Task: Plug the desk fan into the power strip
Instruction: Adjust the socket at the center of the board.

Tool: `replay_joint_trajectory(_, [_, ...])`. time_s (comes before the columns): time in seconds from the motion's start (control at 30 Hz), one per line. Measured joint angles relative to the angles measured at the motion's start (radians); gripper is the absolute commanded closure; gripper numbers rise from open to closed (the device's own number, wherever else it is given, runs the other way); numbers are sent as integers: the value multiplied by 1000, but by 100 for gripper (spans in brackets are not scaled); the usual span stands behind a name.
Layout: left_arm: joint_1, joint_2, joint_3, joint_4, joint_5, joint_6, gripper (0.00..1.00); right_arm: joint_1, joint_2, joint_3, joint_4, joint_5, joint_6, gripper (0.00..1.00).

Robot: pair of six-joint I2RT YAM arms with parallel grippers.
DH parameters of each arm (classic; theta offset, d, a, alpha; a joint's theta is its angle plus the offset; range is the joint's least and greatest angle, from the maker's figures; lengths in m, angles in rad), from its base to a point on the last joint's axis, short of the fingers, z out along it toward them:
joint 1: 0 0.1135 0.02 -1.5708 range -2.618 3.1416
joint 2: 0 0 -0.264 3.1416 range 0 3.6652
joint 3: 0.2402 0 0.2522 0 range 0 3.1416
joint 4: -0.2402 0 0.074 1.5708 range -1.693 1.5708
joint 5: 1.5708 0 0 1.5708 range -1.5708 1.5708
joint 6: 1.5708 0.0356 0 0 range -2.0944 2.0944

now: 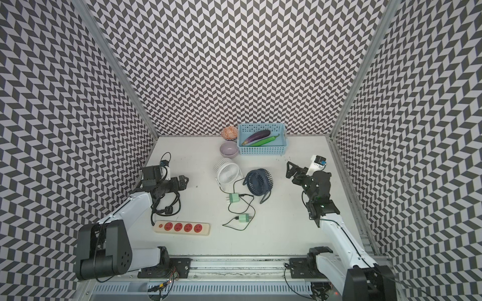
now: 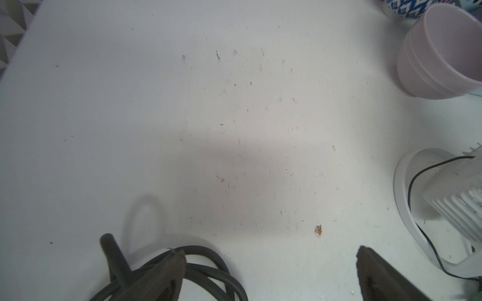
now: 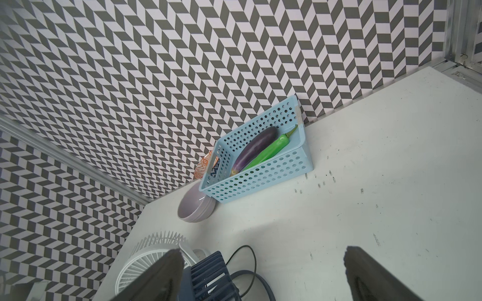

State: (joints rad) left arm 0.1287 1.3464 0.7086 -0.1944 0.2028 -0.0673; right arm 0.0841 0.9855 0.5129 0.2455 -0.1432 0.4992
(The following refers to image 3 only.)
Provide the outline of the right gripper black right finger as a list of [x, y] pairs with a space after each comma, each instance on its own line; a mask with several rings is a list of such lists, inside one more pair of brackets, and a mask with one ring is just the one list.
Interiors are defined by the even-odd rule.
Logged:
[[360, 247], [347, 247], [344, 264], [353, 300], [422, 300]]

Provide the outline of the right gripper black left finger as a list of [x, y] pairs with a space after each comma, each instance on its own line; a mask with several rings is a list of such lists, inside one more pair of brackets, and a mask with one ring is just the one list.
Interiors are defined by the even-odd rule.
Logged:
[[112, 301], [176, 300], [184, 263], [180, 249], [170, 250]]

